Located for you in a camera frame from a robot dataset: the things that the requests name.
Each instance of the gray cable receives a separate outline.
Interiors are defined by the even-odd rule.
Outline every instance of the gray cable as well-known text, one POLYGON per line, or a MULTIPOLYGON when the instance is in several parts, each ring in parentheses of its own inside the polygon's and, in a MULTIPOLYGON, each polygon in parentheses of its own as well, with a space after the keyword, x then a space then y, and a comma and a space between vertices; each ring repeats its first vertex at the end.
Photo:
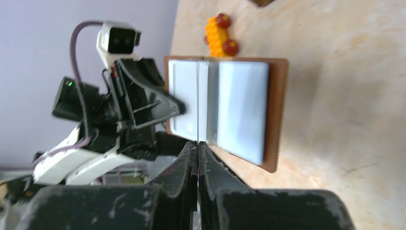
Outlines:
POLYGON ((88 111, 86 107, 86 102, 85 98, 83 96, 83 90, 82 90, 82 79, 80 78, 79 74, 79 69, 78 69, 78 61, 76 59, 76 42, 78 40, 78 35, 87 26, 103 26, 102 21, 85 21, 80 23, 75 27, 75 29, 72 32, 72 36, 70 37, 70 45, 69 45, 69 54, 70 54, 70 63, 72 65, 72 70, 73 70, 73 75, 75 76, 75 85, 76 85, 76 90, 78 91, 78 96, 80 100, 80 104, 82 105, 82 112, 83 112, 83 124, 84 124, 84 129, 85 129, 85 137, 82 139, 82 141, 71 145, 71 146, 65 146, 61 147, 59 149, 55 149, 48 153, 47 155, 42 155, 38 159, 36 159, 33 162, 33 167, 43 160, 45 160, 47 157, 52 157, 55 154, 62 152, 62 151, 67 151, 71 149, 78 149, 82 148, 86 145, 88 145, 92 139, 90 136, 90 124, 89 124, 89 118, 88 118, 88 111))

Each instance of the red wheel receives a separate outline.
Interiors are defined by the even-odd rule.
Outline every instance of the red wheel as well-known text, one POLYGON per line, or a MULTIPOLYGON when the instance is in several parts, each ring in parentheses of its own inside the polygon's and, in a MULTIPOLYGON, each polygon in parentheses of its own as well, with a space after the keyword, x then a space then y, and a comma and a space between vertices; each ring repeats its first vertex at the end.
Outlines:
POLYGON ((231 25, 231 19, 225 13, 219 13, 216 17, 216 23, 220 28, 227 29, 231 25))
POLYGON ((207 36, 204 36, 204 43, 206 43, 206 45, 209 45, 209 41, 207 40, 207 36))
POLYGON ((239 47, 236 41, 233 39, 227 39, 223 43, 224 53, 230 56, 235 56, 239 52, 239 47))

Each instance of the open wallet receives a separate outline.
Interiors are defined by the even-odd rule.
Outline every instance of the open wallet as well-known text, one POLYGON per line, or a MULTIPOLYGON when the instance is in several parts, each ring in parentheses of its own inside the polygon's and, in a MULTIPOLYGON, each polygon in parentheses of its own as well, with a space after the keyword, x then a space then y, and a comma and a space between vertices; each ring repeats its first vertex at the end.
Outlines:
POLYGON ((185 104, 167 132, 206 141, 270 173, 277 168, 288 62, 166 56, 165 89, 185 104))

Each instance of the floor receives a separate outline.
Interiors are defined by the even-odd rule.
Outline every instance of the floor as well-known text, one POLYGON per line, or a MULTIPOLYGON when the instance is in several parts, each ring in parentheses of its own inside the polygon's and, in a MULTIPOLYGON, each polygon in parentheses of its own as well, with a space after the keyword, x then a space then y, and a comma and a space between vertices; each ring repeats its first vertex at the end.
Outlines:
POLYGON ((290 62, 278 171, 213 147, 255 188, 321 188, 358 229, 406 226, 406 2, 180 0, 172 55, 209 55, 206 20, 233 20, 241 57, 290 62))

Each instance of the brown leather border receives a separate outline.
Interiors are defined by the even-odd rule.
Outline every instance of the brown leather border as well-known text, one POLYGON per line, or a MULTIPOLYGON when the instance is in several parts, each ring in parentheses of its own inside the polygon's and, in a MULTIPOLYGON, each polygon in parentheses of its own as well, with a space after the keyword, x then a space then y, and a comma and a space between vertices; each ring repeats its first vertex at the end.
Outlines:
MULTIPOLYGON (((277 169, 279 156, 279 142, 281 138, 282 115, 286 80, 288 76, 288 61, 282 58, 260 58, 260 57, 202 57, 202 56, 165 56, 165 90, 169 90, 168 62, 171 59, 180 60, 216 60, 216 61, 252 61, 269 63, 268 99, 267 99, 267 121, 265 128, 265 150, 264 163, 259 167, 274 173, 277 169)), ((167 121, 167 132, 171 133, 169 121, 167 121)))

